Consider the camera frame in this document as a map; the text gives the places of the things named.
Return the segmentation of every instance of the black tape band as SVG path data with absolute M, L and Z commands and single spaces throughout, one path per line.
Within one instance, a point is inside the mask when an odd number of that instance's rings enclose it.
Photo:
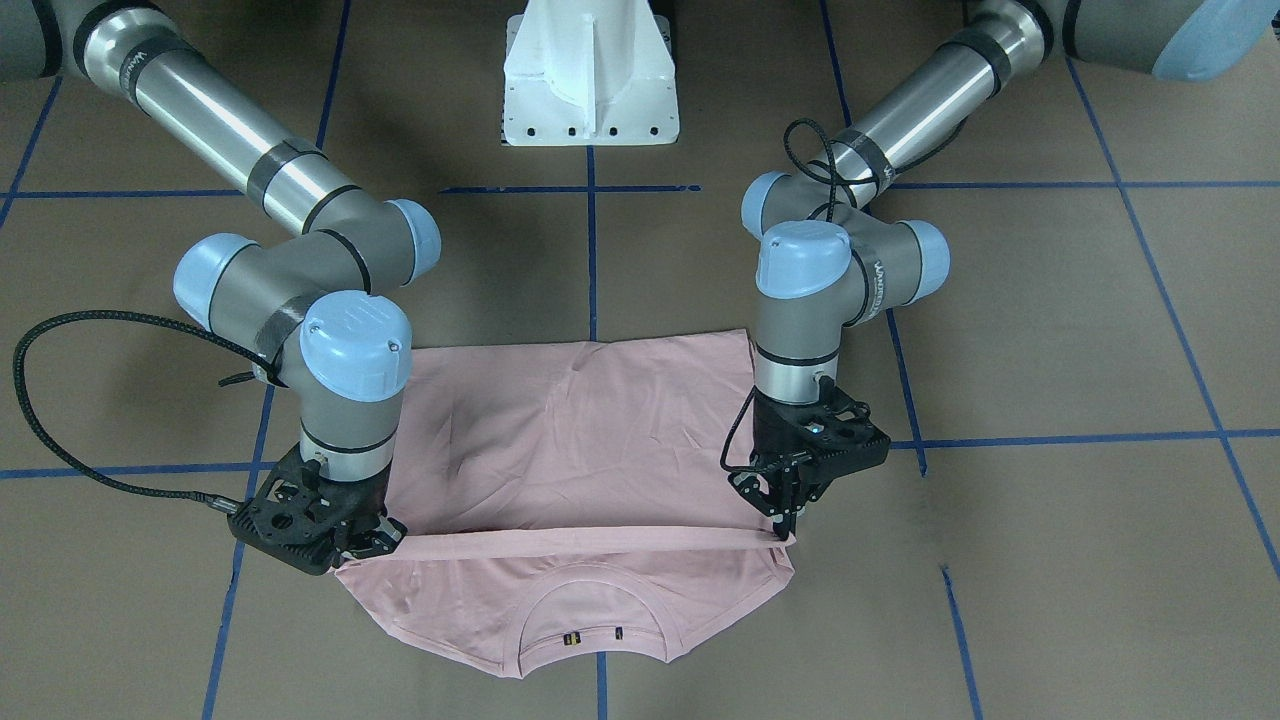
M 963 45 L 987 60 L 991 72 L 996 76 L 996 88 L 991 91 L 991 97 L 995 97 L 1014 76 L 1014 64 L 1009 60 L 1009 53 L 1005 53 L 1005 49 L 995 38 L 980 29 L 966 27 L 942 44 L 943 47 L 947 45 Z
M 877 195 L 888 190 L 888 186 L 893 184 L 893 179 L 897 178 L 897 169 L 893 168 L 893 164 L 884 156 L 884 151 L 881 150 L 881 146 L 877 145 L 870 137 L 867 137 L 852 128 L 840 135 L 842 137 L 837 137 L 836 142 L 847 145 L 849 149 L 856 152 L 858 156 L 863 159 L 863 163 L 870 168 L 872 174 L 876 177 Z
M 1032 14 L 1032 19 L 1041 28 L 1041 35 L 1044 36 L 1044 55 L 1041 56 L 1041 63 L 1048 59 L 1048 54 L 1053 51 L 1053 22 L 1048 19 L 1048 13 L 1037 0 L 1014 0 L 1023 6 L 1024 10 Z
M 360 279 L 365 283 L 365 292 L 371 292 L 372 283 L 369 279 L 369 265 L 366 265 L 365 259 L 360 256 L 360 250 L 356 250 L 356 246 L 338 231 L 325 228 L 319 232 L 337 240 L 343 247 L 347 249 L 347 252 L 351 252 L 351 256 L 356 260 L 356 266 L 360 268 Z
M 262 327 L 257 329 L 257 336 L 253 337 L 253 347 L 260 355 L 271 354 L 271 365 L 279 370 L 280 368 L 280 354 L 284 352 L 284 341 L 289 340 L 293 334 L 293 329 L 302 324 L 302 319 L 307 316 L 307 310 L 316 300 L 324 297 L 323 292 L 312 292 L 306 295 L 298 295 L 291 297 L 271 313 L 271 316 L 262 323 Z M 283 383 L 275 383 L 280 387 L 285 387 Z
M 262 155 L 257 159 L 257 163 L 253 163 L 253 169 L 248 173 L 248 184 L 244 187 L 244 195 L 261 205 L 262 209 L 266 209 L 266 186 L 271 184 L 271 181 L 276 173 L 284 169 L 284 165 L 303 155 L 320 155 L 324 158 L 324 152 L 320 152 L 315 145 L 301 137 L 291 137 L 268 150 L 266 155 Z
M 63 33 L 58 29 L 58 15 L 49 0 L 31 0 L 31 9 L 36 12 L 40 32 L 45 36 L 45 69 L 40 70 L 40 77 L 55 76 L 63 67 Z
M 759 345 L 755 346 L 755 351 L 760 354 L 760 357 L 764 357 L 771 363 L 777 363 L 778 365 L 795 365 L 795 366 L 822 365 L 824 363 L 831 363 L 832 360 L 836 359 L 837 355 L 840 355 L 838 347 L 833 352 L 823 355 L 822 357 L 805 357 L 801 360 L 796 360 L 795 357 L 783 357 L 781 355 L 774 355 L 768 350 L 760 347 Z
M 96 29 L 97 26 L 110 15 L 114 15 L 120 10 L 129 10 L 133 8 L 146 8 L 147 10 L 155 10 L 164 14 L 160 8 L 156 8 L 146 0 L 110 0 L 90 10 L 88 14 L 84 15 L 84 19 L 81 20 L 79 27 L 76 28 L 76 37 L 72 41 L 72 55 L 76 58 L 76 67 L 84 73 L 84 77 L 88 77 L 88 70 L 84 69 L 84 46 L 88 45 L 88 36 L 93 35 L 93 29 Z
M 186 40 L 174 35 L 163 35 L 143 40 L 137 47 L 129 50 L 124 61 L 120 63 L 120 90 L 124 91 L 124 96 L 129 99 L 129 102 L 138 105 L 138 77 L 142 76 L 142 68 L 146 68 L 151 64 L 151 60 L 170 50 L 184 50 L 200 56 L 200 53 L 196 53 L 196 49 L 188 45 Z
M 324 210 L 325 206 L 328 206 L 329 202 L 333 201 L 334 197 L 338 197 L 339 195 L 342 195 L 344 192 L 351 192 L 352 190 L 360 190 L 360 186 L 358 184 L 344 184 L 342 187 L 330 190 L 329 195 L 325 195 L 324 197 L 321 197 L 320 202 L 316 202 L 316 206 L 312 208 L 310 213 L 307 213 L 307 219 L 302 223 L 302 232 L 303 233 L 311 232 L 311 225 L 316 222 L 316 218 L 320 217 L 320 211 Z
M 307 434 L 307 439 L 310 439 L 311 442 L 314 442 L 314 443 L 319 445 L 320 447 L 328 450 L 329 452 L 338 452 L 340 455 L 360 455 L 361 452 L 369 452 L 370 450 L 378 450 L 379 447 L 381 447 L 381 446 L 387 445 L 388 442 L 390 442 L 390 439 L 393 437 L 396 437 L 396 433 L 392 433 L 392 434 L 384 437 L 383 439 L 375 442 L 374 445 L 366 445 L 365 447 L 334 447 L 334 446 L 329 445 L 328 442 L 325 442 L 325 441 L 317 438 L 316 436 L 311 434 L 311 430 L 307 429 L 307 424 L 306 423 L 301 423 L 300 421 L 298 424 L 302 425 L 302 432 L 305 432 Z
M 1066 15 L 1062 18 L 1062 50 L 1066 54 L 1083 60 L 1075 50 L 1075 18 L 1080 14 L 1080 0 L 1070 0 L 1066 4 Z

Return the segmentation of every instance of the light blue joint cap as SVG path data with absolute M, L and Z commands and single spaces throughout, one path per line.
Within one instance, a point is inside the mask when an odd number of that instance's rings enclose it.
M 302 361 L 342 397 L 380 402 L 404 389 L 413 332 L 390 300 L 358 290 L 330 292 L 307 310 L 301 332 Z
M 211 331 L 209 306 L 214 302 L 214 290 L 223 270 L 241 250 L 251 245 L 257 243 L 238 234 L 220 232 L 192 245 L 178 261 L 178 269 L 173 273 L 173 296 L 206 331 Z
M 422 273 L 430 270 L 440 261 L 440 225 L 435 224 L 435 218 L 412 200 L 388 200 L 404 214 L 404 222 L 413 234 L 413 274 L 404 281 L 408 284 L 416 281 Z
M 760 240 L 755 287 L 769 297 L 792 300 L 832 286 L 854 261 L 849 233 L 835 223 L 778 223 Z
M 951 274 L 951 249 L 947 247 L 947 238 L 942 231 L 924 220 L 902 220 L 902 224 L 911 228 L 915 241 L 920 245 L 920 287 L 908 305 L 932 295 L 942 287 Z
M 1213 79 L 1257 45 L 1277 12 L 1277 0 L 1207 0 L 1160 53 L 1151 74 L 1160 79 Z
M 755 178 L 742 195 L 742 227 L 751 233 L 755 240 L 764 237 L 764 200 L 769 196 L 769 190 L 778 179 L 787 177 L 786 173 L 764 173 Z

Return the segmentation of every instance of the pink t-shirt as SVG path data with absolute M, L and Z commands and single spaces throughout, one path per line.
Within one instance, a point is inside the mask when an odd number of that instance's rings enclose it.
M 792 575 L 718 464 L 751 382 L 742 331 L 415 350 L 387 495 L 411 537 L 335 574 L 389 634 L 494 675 L 671 661 Z

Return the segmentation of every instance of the cardboard floor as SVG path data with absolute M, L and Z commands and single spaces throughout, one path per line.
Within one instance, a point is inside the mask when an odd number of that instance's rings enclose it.
M 515 149 L 522 5 L 165 4 L 357 182 L 436 217 L 440 265 L 393 295 L 420 346 L 749 325 L 737 208 L 787 168 L 782 129 L 844 127 L 960 26 L 945 0 L 681 3 L 677 143 Z M 0 716 L 1280 717 L 1277 118 L 1270 32 L 1207 85 L 1057 56 L 904 176 L 873 210 L 942 228 L 951 279 L 841 356 L 895 450 L 805 516 L 790 588 L 669 666 L 515 682 L 410 648 L 216 514 L 61 466 L 6 384 Z M 0 190 L 6 348 L 79 309 L 186 319 L 191 245 L 288 238 L 72 77 L 0 86 Z M 216 388 L 243 368 L 195 340 L 72 325 L 31 364 L 50 430 L 129 482 L 241 496 L 296 442 L 294 398 Z

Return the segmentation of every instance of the white mount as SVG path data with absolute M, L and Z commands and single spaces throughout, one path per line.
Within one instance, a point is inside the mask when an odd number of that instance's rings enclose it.
M 507 22 L 509 145 L 666 145 L 680 136 L 671 24 L 645 0 L 529 0 Z

